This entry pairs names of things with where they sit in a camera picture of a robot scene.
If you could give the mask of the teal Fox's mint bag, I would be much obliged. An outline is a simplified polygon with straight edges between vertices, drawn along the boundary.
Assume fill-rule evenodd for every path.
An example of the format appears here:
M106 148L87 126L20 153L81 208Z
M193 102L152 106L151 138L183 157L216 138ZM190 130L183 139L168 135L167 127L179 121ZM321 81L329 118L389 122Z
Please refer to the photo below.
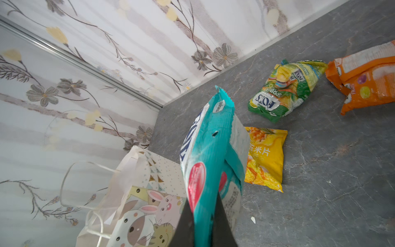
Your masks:
M217 194L233 234L240 211L250 137L224 89L195 118L180 150L187 200L194 217L194 247L211 247Z

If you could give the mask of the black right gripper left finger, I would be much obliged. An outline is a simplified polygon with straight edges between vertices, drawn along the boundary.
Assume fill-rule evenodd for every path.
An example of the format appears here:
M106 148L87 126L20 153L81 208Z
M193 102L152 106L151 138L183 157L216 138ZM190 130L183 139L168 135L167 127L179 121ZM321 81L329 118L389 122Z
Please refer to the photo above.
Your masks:
M168 247L194 247L194 217L188 200L185 203L177 229Z

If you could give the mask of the green Fox's candy bag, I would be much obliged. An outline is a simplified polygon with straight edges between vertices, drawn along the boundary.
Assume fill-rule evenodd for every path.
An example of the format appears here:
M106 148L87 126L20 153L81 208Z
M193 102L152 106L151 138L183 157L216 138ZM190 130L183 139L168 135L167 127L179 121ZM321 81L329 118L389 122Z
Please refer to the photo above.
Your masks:
M278 122L308 99L327 68L328 64L320 60L283 60L251 98L248 110Z

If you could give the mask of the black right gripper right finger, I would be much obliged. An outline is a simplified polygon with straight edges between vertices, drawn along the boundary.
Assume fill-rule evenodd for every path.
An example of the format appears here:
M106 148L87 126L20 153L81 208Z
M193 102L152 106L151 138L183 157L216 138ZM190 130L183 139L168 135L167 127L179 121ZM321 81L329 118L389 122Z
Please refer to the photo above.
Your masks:
M211 246L238 247L228 224L228 220L219 194L217 194Z

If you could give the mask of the white cartoon paper gift bag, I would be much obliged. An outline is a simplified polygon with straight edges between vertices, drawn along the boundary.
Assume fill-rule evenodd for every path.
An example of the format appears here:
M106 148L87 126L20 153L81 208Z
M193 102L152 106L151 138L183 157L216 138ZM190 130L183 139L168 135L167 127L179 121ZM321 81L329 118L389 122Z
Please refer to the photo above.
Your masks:
M168 247L186 202L180 164L133 147L111 173L105 195L88 209L78 247Z

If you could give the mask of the orange snack packet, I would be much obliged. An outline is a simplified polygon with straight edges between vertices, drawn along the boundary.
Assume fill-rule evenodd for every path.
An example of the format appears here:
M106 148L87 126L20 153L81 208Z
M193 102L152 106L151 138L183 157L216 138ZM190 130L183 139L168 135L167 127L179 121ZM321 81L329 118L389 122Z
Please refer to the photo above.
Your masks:
M327 79L346 96L341 115L395 101L395 42L377 45L328 64Z

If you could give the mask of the yellow snack packet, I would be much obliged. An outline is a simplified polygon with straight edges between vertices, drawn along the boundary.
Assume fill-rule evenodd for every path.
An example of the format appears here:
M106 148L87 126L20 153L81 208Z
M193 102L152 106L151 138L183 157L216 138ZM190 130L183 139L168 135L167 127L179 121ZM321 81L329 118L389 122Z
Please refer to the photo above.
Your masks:
M287 130L246 127L250 149L244 181L283 192L283 145Z

